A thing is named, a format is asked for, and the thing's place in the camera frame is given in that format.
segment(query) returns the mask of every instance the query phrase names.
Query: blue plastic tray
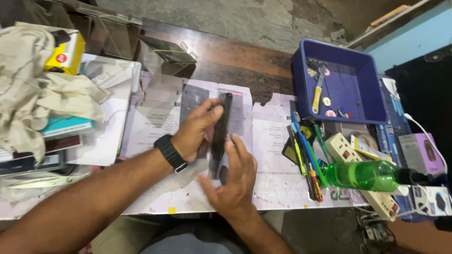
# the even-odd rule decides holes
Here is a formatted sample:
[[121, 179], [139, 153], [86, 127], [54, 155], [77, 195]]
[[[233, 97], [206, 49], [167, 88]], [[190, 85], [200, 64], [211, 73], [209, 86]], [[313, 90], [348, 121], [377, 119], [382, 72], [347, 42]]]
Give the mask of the blue plastic tray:
[[[319, 114], [312, 112], [314, 89], [317, 81], [308, 75], [307, 60], [315, 59], [317, 65], [325, 65], [330, 75], [322, 84], [322, 97], [328, 97], [331, 105], [321, 103]], [[375, 61], [369, 54], [337, 47], [323, 42], [303, 39], [292, 56], [297, 110], [302, 119], [332, 120], [385, 124], [386, 111], [378, 84]], [[338, 109], [346, 108], [353, 118], [339, 117]], [[327, 110], [337, 117], [325, 116]]]

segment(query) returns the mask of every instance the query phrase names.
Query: watch strap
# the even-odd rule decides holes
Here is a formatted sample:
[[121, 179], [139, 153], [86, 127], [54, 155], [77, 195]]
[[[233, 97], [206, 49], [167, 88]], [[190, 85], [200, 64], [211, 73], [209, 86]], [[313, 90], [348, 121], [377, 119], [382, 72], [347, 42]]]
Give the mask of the watch strap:
[[154, 142], [154, 147], [160, 149], [163, 157], [165, 157], [168, 163], [174, 168], [176, 173], [180, 173], [188, 167], [188, 164], [174, 148], [173, 143], [171, 143], [171, 137], [172, 135], [166, 134], [157, 139]]

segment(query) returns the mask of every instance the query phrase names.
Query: green plastic bottle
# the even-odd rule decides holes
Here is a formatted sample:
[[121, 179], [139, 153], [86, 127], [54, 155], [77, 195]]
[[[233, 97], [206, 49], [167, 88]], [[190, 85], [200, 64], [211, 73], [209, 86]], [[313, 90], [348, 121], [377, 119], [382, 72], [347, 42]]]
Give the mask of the green plastic bottle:
[[432, 175], [413, 169], [398, 169], [383, 160], [336, 162], [326, 168], [326, 179], [335, 187], [393, 192], [399, 184], [416, 185], [431, 181]]

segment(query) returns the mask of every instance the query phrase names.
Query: blue wall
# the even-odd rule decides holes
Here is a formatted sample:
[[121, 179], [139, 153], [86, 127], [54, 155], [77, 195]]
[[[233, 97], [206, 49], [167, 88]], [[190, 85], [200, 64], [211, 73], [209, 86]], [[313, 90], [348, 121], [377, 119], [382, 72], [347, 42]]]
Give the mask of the blue wall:
[[378, 73], [451, 44], [451, 3], [444, 1], [368, 47]]

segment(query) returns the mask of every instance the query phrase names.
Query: power strip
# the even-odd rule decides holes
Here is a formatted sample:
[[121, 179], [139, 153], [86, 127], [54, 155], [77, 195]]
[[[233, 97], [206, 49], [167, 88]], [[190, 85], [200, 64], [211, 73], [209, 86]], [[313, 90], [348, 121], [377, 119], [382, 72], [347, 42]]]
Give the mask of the power strip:
[[[342, 133], [330, 137], [325, 142], [325, 146], [337, 162], [363, 161]], [[359, 191], [380, 217], [391, 217], [399, 213], [400, 208], [390, 195], [373, 191]]]
[[342, 133], [337, 133], [325, 141], [325, 147], [336, 161], [363, 161]]
[[399, 213], [400, 207], [390, 195], [374, 191], [359, 191], [381, 218], [391, 217]]

